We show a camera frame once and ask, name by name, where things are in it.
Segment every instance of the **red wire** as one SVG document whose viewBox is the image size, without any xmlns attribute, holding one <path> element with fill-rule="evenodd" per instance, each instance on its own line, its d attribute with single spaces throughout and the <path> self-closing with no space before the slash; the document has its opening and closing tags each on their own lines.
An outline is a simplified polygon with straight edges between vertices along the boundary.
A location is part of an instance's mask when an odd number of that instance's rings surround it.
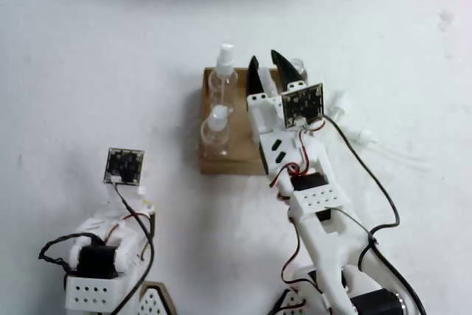
<svg viewBox="0 0 472 315">
<path fill-rule="evenodd" d="M 323 123 L 319 127 L 316 127 L 314 129 L 307 129 L 305 131 L 310 131 L 310 132 L 319 131 L 320 129 L 322 129 L 325 126 L 325 124 L 326 124 L 326 121 L 323 120 Z M 290 167 L 293 168 L 294 172 L 291 172 L 290 170 L 288 170 L 288 174 L 292 175 L 292 176 L 305 175 L 308 172 L 308 170 L 310 170 L 310 160 L 308 158 L 308 153 L 307 153 L 307 149 L 305 147 L 305 143 L 303 143 L 303 139 L 302 139 L 302 132 L 303 131 L 304 130 L 300 130 L 300 132 L 298 133 L 298 138 L 300 140 L 300 143 L 302 143 L 302 152 L 303 152 L 303 159 L 305 160 L 305 169 L 303 169 L 303 171 L 300 172 L 300 166 L 296 162 L 289 162 L 289 163 L 283 165 L 282 168 L 277 173 L 277 175 L 274 177 L 274 179 L 269 184 L 270 188 L 272 188 L 275 185 L 275 183 L 277 182 L 277 179 L 279 178 L 279 175 L 281 174 L 282 171 L 284 171 L 284 169 L 288 169 Z"/>
<path fill-rule="evenodd" d="M 300 166 L 295 162 L 288 162 L 287 164 L 282 166 L 282 168 L 279 170 L 277 175 L 274 177 L 274 179 L 272 180 L 272 182 L 268 186 L 273 187 L 275 185 L 275 183 L 277 182 L 277 179 L 279 178 L 279 175 L 281 174 L 281 172 L 284 171 L 284 169 L 287 169 L 290 166 L 292 166 L 295 169 L 294 173 L 291 173 L 290 171 L 288 172 L 290 175 L 298 175 L 299 174 Z"/>
</svg>

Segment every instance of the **perforated white bracket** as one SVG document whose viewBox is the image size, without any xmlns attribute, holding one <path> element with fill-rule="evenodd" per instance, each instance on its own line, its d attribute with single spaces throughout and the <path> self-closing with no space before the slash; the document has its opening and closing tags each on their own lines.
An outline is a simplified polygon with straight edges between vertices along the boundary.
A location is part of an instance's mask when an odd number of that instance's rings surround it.
<svg viewBox="0 0 472 315">
<path fill-rule="evenodd" d="M 139 302 L 138 315 L 170 315 L 157 289 L 148 288 Z"/>
<path fill-rule="evenodd" d="M 302 304 L 303 302 L 303 298 L 301 296 L 298 295 L 298 293 L 294 292 L 294 291 L 289 291 L 286 295 L 285 295 L 285 299 L 283 300 L 282 304 L 281 304 L 281 308 L 284 308 L 286 306 L 293 306 L 293 305 L 298 305 L 298 304 Z M 279 311 L 276 313 L 277 315 L 299 315 L 299 314 L 306 314 L 305 313 L 305 305 L 300 307 L 300 308 L 296 308 L 296 309 L 291 309 L 291 310 L 284 310 L 284 311 Z"/>
<path fill-rule="evenodd" d="M 294 196 L 302 215 L 325 210 L 326 207 L 341 207 L 347 203 L 346 198 L 332 184 L 318 186 L 303 191 L 294 191 Z"/>
<path fill-rule="evenodd" d="M 66 309 L 75 311 L 112 312 L 121 301 L 123 287 L 121 277 L 112 280 L 68 277 Z"/>
</svg>

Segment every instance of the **cable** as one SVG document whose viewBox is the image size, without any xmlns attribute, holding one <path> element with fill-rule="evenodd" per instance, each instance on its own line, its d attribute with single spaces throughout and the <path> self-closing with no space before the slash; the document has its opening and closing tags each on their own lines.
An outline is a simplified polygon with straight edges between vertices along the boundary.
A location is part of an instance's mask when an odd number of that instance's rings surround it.
<svg viewBox="0 0 472 315">
<path fill-rule="evenodd" d="M 303 299 L 303 301 L 300 304 L 282 306 L 281 308 L 279 308 L 279 310 L 277 310 L 274 313 L 274 315 L 278 314 L 280 311 L 301 309 L 305 306 L 306 303 L 307 303 L 307 301 L 305 299 Z"/>
<path fill-rule="evenodd" d="M 388 192 L 385 190 L 384 186 L 382 186 L 382 183 L 380 183 L 380 181 L 377 179 L 377 177 L 374 175 L 374 173 L 364 164 L 361 157 L 355 152 L 354 148 L 349 143 L 349 140 L 344 135 L 342 130 L 338 127 L 338 125 L 331 118 L 329 118 L 327 115 L 324 114 L 323 117 L 329 123 L 331 123 L 331 125 L 333 125 L 333 127 L 338 131 L 339 135 L 344 140 L 344 143 L 346 143 L 346 146 L 349 148 L 351 153 L 353 153 L 354 157 L 357 159 L 359 164 L 361 164 L 361 166 L 370 175 L 370 177 L 372 177 L 374 182 L 380 188 L 380 190 L 382 191 L 382 193 L 385 196 L 386 200 L 389 202 L 393 213 L 395 214 L 395 222 L 394 223 L 380 224 L 380 225 L 377 225 L 376 227 L 372 228 L 372 230 L 370 230 L 370 234 L 372 235 L 372 237 L 377 231 L 379 231 L 381 229 L 393 228 L 393 227 L 396 227 L 396 226 L 400 225 L 400 215 L 398 214 L 397 207 L 395 206 L 395 203 L 393 202 L 393 200 L 390 197 L 390 195 L 388 194 Z M 400 283 L 402 283 L 403 287 L 405 287 L 405 289 L 410 294 L 410 297 L 412 298 L 413 302 L 415 303 L 418 311 L 420 312 L 420 315 L 426 315 L 426 310 L 425 310 L 425 308 L 424 308 L 424 306 L 421 302 L 421 299 L 418 297 L 416 291 L 414 291 L 413 287 L 408 283 L 408 281 L 403 277 L 403 275 L 378 250 L 378 248 L 375 244 L 375 239 L 374 238 L 369 239 L 369 244 L 366 246 L 366 248 L 364 250 L 362 250 L 361 254 L 359 255 L 359 259 L 358 259 L 359 271 L 362 271 L 362 260 L 364 259 L 365 254 L 370 249 L 372 249 L 375 256 L 377 256 L 377 258 L 385 265 L 385 267 L 387 267 L 393 273 L 393 275 L 400 281 Z"/>
<path fill-rule="evenodd" d="M 149 223 L 151 222 L 150 221 L 150 217 L 149 215 L 147 214 L 144 214 L 144 213 L 136 213 L 136 215 L 141 215 L 142 217 L 146 217 L 148 220 L 149 220 Z M 121 217 L 121 220 L 122 221 L 125 221 L 126 219 L 129 219 L 131 218 L 133 215 L 132 214 L 128 214 L 128 215 L 125 215 L 124 217 Z M 106 238 L 105 238 L 105 244 L 108 243 L 108 241 L 110 240 L 110 237 L 111 237 L 111 234 L 113 234 L 113 232 L 118 228 L 119 224 L 115 224 L 113 225 L 113 227 L 110 229 L 110 231 L 108 232 Z"/>
<path fill-rule="evenodd" d="M 129 293 L 126 295 L 126 297 L 123 298 L 120 304 L 110 313 L 110 315 L 117 315 L 123 307 L 126 305 L 126 303 L 133 297 L 133 295 L 136 293 L 136 291 L 139 289 L 141 284 L 146 279 L 146 276 L 149 274 L 149 271 L 151 267 L 153 266 L 154 262 L 154 244 L 153 244 L 153 237 L 149 233 L 149 231 L 146 229 L 146 226 L 142 223 L 142 220 L 139 218 L 139 216 L 136 214 L 134 209 L 128 204 L 128 202 L 125 200 L 123 195 L 118 191 L 118 185 L 116 183 L 113 183 L 114 189 L 117 192 L 117 195 L 121 198 L 121 202 L 125 205 L 126 209 L 129 211 L 130 214 L 134 217 L 134 219 L 138 222 L 139 226 L 141 227 L 142 231 L 146 235 L 147 241 L 150 246 L 150 259 L 149 259 L 149 264 L 147 265 L 147 268 L 145 272 L 142 274 L 142 276 L 138 279 L 134 287 L 129 291 Z"/>
<path fill-rule="evenodd" d="M 287 169 L 288 170 L 288 174 L 289 175 L 292 175 L 292 176 L 300 176 L 300 175 L 305 175 L 308 170 L 310 170 L 310 160 L 308 158 L 308 153 L 307 153 L 307 150 L 306 150 L 306 147 L 305 147 L 305 144 L 303 143 L 303 139 L 302 139 L 302 133 L 304 131 L 310 131 L 310 132 L 316 132 L 316 131 L 319 131 L 320 129 L 322 129 L 324 126 L 325 126 L 326 122 L 323 121 L 323 123 L 319 126 L 319 127 L 316 127 L 314 129 L 301 129 L 299 132 L 298 132 L 298 139 L 302 145 L 302 152 L 303 152 L 303 159 L 305 160 L 305 168 L 303 169 L 303 171 L 300 171 L 300 166 L 295 163 L 295 162 L 289 162 L 285 165 L 283 165 L 279 172 L 277 173 L 277 175 L 274 177 L 274 179 L 271 181 L 271 183 L 269 184 L 269 187 L 272 188 L 275 183 L 277 182 L 277 179 L 279 178 L 279 175 L 281 174 L 282 171 L 284 171 L 284 169 Z"/>
<path fill-rule="evenodd" d="M 279 178 L 279 175 L 281 174 L 281 172 L 284 171 L 284 169 L 287 169 L 288 167 L 292 167 L 293 169 L 295 169 L 295 171 L 294 171 L 293 173 L 291 173 L 290 171 L 288 172 L 288 173 L 291 174 L 291 175 L 297 175 L 298 172 L 300 171 L 300 166 L 299 166 L 297 163 L 295 163 L 295 162 L 288 162 L 287 164 L 283 165 L 283 166 L 280 168 L 280 170 L 279 170 L 279 172 L 277 173 L 277 175 L 274 177 L 274 179 L 271 181 L 271 183 L 268 184 L 268 186 L 269 186 L 270 188 L 272 188 L 272 187 L 275 185 L 275 183 L 277 182 L 277 179 Z"/>
<path fill-rule="evenodd" d="M 294 252 L 293 255 L 290 256 L 290 258 L 287 260 L 287 262 L 285 262 L 285 264 L 283 265 L 282 267 L 282 270 L 280 271 L 280 278 L 282 278 L 282 281 L 285 283 L 285 284 L 295 284 L 295 283 L 300 283 L 300 282 L 308 282 L 310 283 L 320 294 L 323 294 L 323 292 L 321 291 L 321 289 L 317 286 L 317 284 L 315 284 L 314 282 L 312 282 L 311 280 L 309 280 L 308 278 L 297 278 L 295 280 L 286 280 L 285 277 L 284 277 L 284 273 L 285 273 L 285 269 L 288 267 L 288 265 L 295 259 L 295 257 L 298 255 L 299 251 L 300 251 L 300 234 L 298 232 L 298 228 L 296 227 L 295 223 L 294 223 L 294 220 L 292 218 L 289 218 L 288 219 L 293 225 L 294 225 L 294 229 L 295 229 L 295 233 L 296 233 L 296 250 Z"/>
<path fill-rule="evenodd" d="M 360 221 L 357 221 L 353 216 L 351 216 L 350 214 L 348 214 L 347 212 L 345 212 L 344 210 L 342 210 L 341 208 L 337 208 L 337 207 L 325 207 L 326 210 L 337 210 L 338 212 L 341 212 L 342 214 L 346 215 L 351 221 L 353 221 L 354 223 L 356 223 L 357 225 L 359 225 L 366 233 L 367 235 L 369 236 L 369 239 L 370 240 L 375 240 L 374 238 L 374 235 L 372 235 L 372 233 L 364 226 L 361 224 Z"/>
<path fill-rule="evenodd" d="M 61 237 L 59 237 L 59 238 L 57 238 L 53 241 L 50 241 L 50 242 L 46 243 L 46 245 L 44 245 L 43 248 L 41 249 L 41 251 L 39 252 L 38 259 L 39 260 L 45 260 L 46 262 L 54 263 L 55 265 L 62 266 L 64 271 L 66 271 L 66 275 L 74 273 L 71 269 L 71 266 L 62 257 L 52 258 L 52 257 L 46 256 L 46 251 L 52 245 L 55 245 L 56 243 L 62 243 L 63 241 L 66 241 L 66 240 L 69 240 L 69 239 L 72 239 L 72 238 L 80 238 L 81 236 L 86 236 L 88 238 L 91 238 L 92 245 L 105 245 L 105 243 L 103 242 L 103 240 L 99 236 L 97 236 L 97 235 L 95 235 L 91 232 L 77 232 L 75 234 L 69 234 L 69 235 L 61 236 Z"/>
<path fill-rule="evenodd" d="M 374 180 L 374 182 L 377 184 L 378 188 L 382 191 L 383 195 L 385 196 L 386 200 L 389 202 L 390 207 L 392 208 L 393 214 L 395 214 L 395 222 L 390 223 L 390 224 L 381 224 L 377 225 L 374 229 L 372 229 L 370 232 L 374 234 L 380 229 L 385 229 L 385 228 L 394 228 L 398 225 L 400 225 L 400 215 L 398 214 L 397 207 L 395 206 L 395 203 L 393 203 L 392 198 L 390 197 L 389 193 L 386 191 L 385 187 L 382 185 L 382 183 L 377 179 L 377 177 L 374 175 L 374 173 L 367 167 L 367 165 L 362 161 L 361 157 L 355 152 L 354 148 L 352 145 L 349 143 L 349 140 L 347 137 L 344 135 L 343 131 L 340 129 L 340 127 L 331 119 L 329 118 L 326 114 L 323 114 L 323 117 L 333 125 L 333 127 L 338 131 L 339 135 L 341 136 L 342 140 L 344 140 L 344 143 L 346 143 L 346 146 L 349 148 L 350 152 L 354 155 L 354 157 L 357 159 L 359 164 L 364 168 L 364 170 L 369 174 L 369 176 Z"/>
<path fill-rule="evenodd" d="M 421 315 L 426 315 L 426 310 L 421 302 L 420 297 L 414 291 L 413 287 L 408 283 L 408 281 L 403 277 L 403 275 L 382 255 L 380 250 L 377 248 L 376 245 L 372 246 L 372 251 L 374 252 L 375 256 L 378 257 L 380 261 L 396 276 L 396 278 L 403 284 L 405 289 L 409 292 L 410 297 L 412 297 L 413 302 L 418 308 L 418 311 Z"/>
</svg>

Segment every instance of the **robotic arm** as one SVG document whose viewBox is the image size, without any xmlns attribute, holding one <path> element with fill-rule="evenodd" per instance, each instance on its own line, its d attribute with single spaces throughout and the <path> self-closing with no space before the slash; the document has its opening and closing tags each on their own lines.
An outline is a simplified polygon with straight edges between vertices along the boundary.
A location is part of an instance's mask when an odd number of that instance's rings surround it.
<svg viewBox="0 0 472 315">
<path fill-rule="evenodd" d="M 139 308 L 139 289 L 153 263 L 156 224 L 155 209 L 139 186 L 143 156 L 141 150 L 111 148 L 104 177 L 110 200 L 105 208 L 84 221 L 76 233 L 41 250 L 40 259 L 66 271 L 68 315 L 136 314 Z M 72 238 L 68 262 L 46 256 L 50 246 Z"/>
<path fill-rule="evenodd" d="M 259 145 L 270 186 L 277 187 L 280 198 L 287 201 L 288 217 L 313 261 L 312 267 L 296 273 L 296 279 L 304 280 L 298 288 L 308 313 L 426 314 L 411 286 L 378 251 L 373 237 L 377 230 L 399 224 L 388 193 L 337 124 L 324 115 L 322 84 L 307 86 L 288 60 L 275 51 L 271 54 L 282 93 L 264 91 L 271 78 L 253 57 L 246 78 L 246 100 L 253 139 Z M 324 145 L 316 137 L 326 121 L 335 126 L 391 201 L 395 223 L 368 231 L 359 222 L 351 200 L 336 181 Z M 367 253 L 369 249 L 377 257 Z"/>
</svg>

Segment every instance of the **black wire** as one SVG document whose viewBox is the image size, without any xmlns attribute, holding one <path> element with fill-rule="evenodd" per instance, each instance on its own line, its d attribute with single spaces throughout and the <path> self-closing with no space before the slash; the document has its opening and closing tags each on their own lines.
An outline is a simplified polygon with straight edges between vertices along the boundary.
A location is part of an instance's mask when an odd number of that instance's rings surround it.
<svg viewBox="0 0 472 315">
<path fill-rule="evenodd" d="M 340 127 L 334 122 L 329 116 L 323 115 L 323 117 L 333 125 L 333 127 L 338 131 L 339 135 L 341 136 L 342 140 L 344 140 L 344 143 L 346 146 L 349 148 L 350 152 L 354 155 L 354 157 L 357 159 L 359 164 L 364 168 L 364 170 L 369 174 L 370 177 L 372 177 L 372 180 L 377 184 L 378 188 L 382 191 L 383 195 L 385 196 L 386 200 L 389 202 L 390 207 L 392 208 L 393 214 L 395 214 L 395 222 L 394 223 L 389 223 L 389 224 L 381 224 L 377 225 L 375 228 L 373 228 L 370 233 L 374 234 L 380 229 L 385 229 L 385 228 L 395 228 L 396 226 L 400 225 L 400 214 L 398 214 L 397 207 L 395 206 L 395 203 L 393 203 L 392 198 L 390 197 L 389 193 L 386 191 L 385 187 L 382 185 L 382 183 L 377 179 L 377 176 L 374 175 L 374 173 L 367 167 L 367 165 L 362 161 L 361 157 L 356 153 L 354 148 L 352 147 L 351 143 L 347 139 L 347 137 L 344 135 L 343 131 L 340 129 Z"/>
<path fill-rule="evenodd" d="M 122 194 L 118 191 L 118 185 L 117 184 L 114 184 L 114 188 L 115 188 L 115 191 L 117 192 L 118 196 L 121 198 L 121 202 L 125 205 L 126 209 L 129 211 L 129 213 L 132 214 L 134 219 L 136 219 L 136 221 L 138 222 L 138 224 L 141 227 L 142 231 L 146 235 L 146 238 L 147 238 L 147 241 L 148 241 L 149 247 L 150 247 L 150 259 L 149 259 L 149 264 L 147 265 L 147 268 L 146 268 L 145 272 L 142 274 L 141 278 L 138 279 L 138 281 L 136 282 L 134 287 L 129 291 L 129 293 L 126 295 L 126 297 L 123 298 L 121 303 L 118 304 L 118 306 L 110 313 L 110 315 L 117 315 L 123 309 L 123 307 L 126 305 L 126 303 L 133 297 L 133 295 L 139 289 L 141 284 L 143 284 L 143 282 L 145 281 L 146 277 L 149 274 L 149 271 L 150 271 L 151 267 L 153 266 L 154 252 L 155 252 L 154 244 L 153 244 L 153 237 L 152 237 L 153 232 L 150 233 L 146 229 L 146 226 L 142 223 L 142 220 L 136 214 L 134 209 L 128 204 L 128 202 L 125 200 L 125 198 L 122 196 Z"/>
<path fill-rule="evenodd" d="M 338 125 L 331 118 L 326 116 L 325 114 L 323 115 L 323 117 L 329 123 L 331 123 L 331 125 L 333 125 L 333 127 L 338 131 L 339 135 L 344 140 L 344 143 L 346 143 L 346 146 L 349 148 L 351 153 L 353 153 L 354 157 L 357 159 L 359 164 L 361 164 L 361 166 L 365 169 L 365 171 L 367 171 L 367 173 L 370 175 L 370 177 L 372 177 L 372 179 L 375 181 L 377 186 L 380 188 L 380 190 L 382 191 L 382 193 L 385 196 L 386 200 L 389 202 L 390 206 L 392 207 L 393 213 L 395 214 L 395 222 L 394 223 L 377 225 L 372 230 L 370 230 L 371 235 L 374 235 L 377 231 L 379 231 L 381 229 L 393 228 L 393 227 L 398 226 L 400 224 L 400 215 L 398 214 L 397 207 L 393 203 L 393 200 L 390 198 L 390 195 L 385 190 L 384 186 L 382 186 L 382 184 L 377 179 L 377 177 L 375 177 L 373 172 L 364 164 L 361 157 L 355 152 L 354 148 L 349 143 L 349 140 L 344 135 L 344 133 L 342 132 L 340 127 L 338 127 Z M 408 281 L 405 279 L 405 277 L 403 277 L 403 275 L 385 258 L 385 256 L 382 255 L 382 253 L 379 251 L 379 249 L 376 246 L 376 242 L 375 242 L 374 238 L 369 237 L 369 244 L 366 246 L 366 248 L 364 250 L 362 250 L 361 254 L 359 255 L 359 259 L 358 259 L 359 271 L 362 271 L 362 260 L 364 259 L 365 254 L 370 249 L 374 252 L 375 256 L 377 256 L 377 258 L 385 265 L 385 267 L 387 267 L 393 273 L 393 275 L 400 281 L 400 283 L 402 283 L 403 287 L 405 287 L 405 289 L 410 294 L 410 297 L 412 298 L 413 302 L 415 303 L 415 305 L 416 305 L 418 311 L 420 312 L 420 314 L 421 315 L 426 315 L 426 310 L 425 310 L 425 308 L 424 308 L 424 306 L 421 302 L 421 299 L 418 297 L 418 294 L 416 293 L 416 291 L 414 291 L 413 287 L 408 283 Z"/>
<path fill-rule="evenodd" d="M 306 305 L 307 301 L 303 300 L 300 304 L 293 304 L 293 305 L 287 305 L 287 306 L 282 306 L 277 310 L 275 313 L 278 314 L 280 311 L 285 311 L 285 310 L 296 310 L 303 308 Z"/>
<path fill-rule="evenodd" d="M 288 219 L 293 225 L 296 233 L 296 249 L 295 252 L 288 258 L 288 260 L 285 262 L 285 264 L 282 267 L 282 271 L 280 272 L 280 278 L 282 278 L 282 281 L 285 284 L 296 284 L 300 282 L 307 282 L 310 283 L 320 294 L 323 294 L 322 290 L 318 287 L 318 285 L 315 282 L 312 282 L 308 278 L 297 278 L 295 280 L 286 280 L 284 277 L 285 269 L 288 267 L 288 265 L 295 259 L 295 257 L 298 255 L 300 251 L 300 234 L 298 231 L 298 228 L 296 227 L 294 220 L 292 218 Z"/>
<path fill-rule="evenodd" d="M 46 262 L 54 263 L 55 265 L 62 266 L 64 271 L 66 271 L 66 276 L 74 273 L 71 269 L 71 266 L 62 257 L 52 258 L 52 257 L 46 256 L 46 251 L 51 246 L 55 245 L 56 243 L 62 243 L 63 241 L 73 239 L 73 238 L 80 238 L 81 236 L 86 236 L 88 238 L 91 238 L 91 242 L 94 245 L 105 245 L 105 242 L 98 235 L 95 235 L 91 232 L 77 232 L 74 234 L 61 236 L 55 240 L 52 240 L 46 243 L 46 245 L 44 245 L 41 251 L 39 252 L 38 259 L 45 260 Z"/>
</svg>

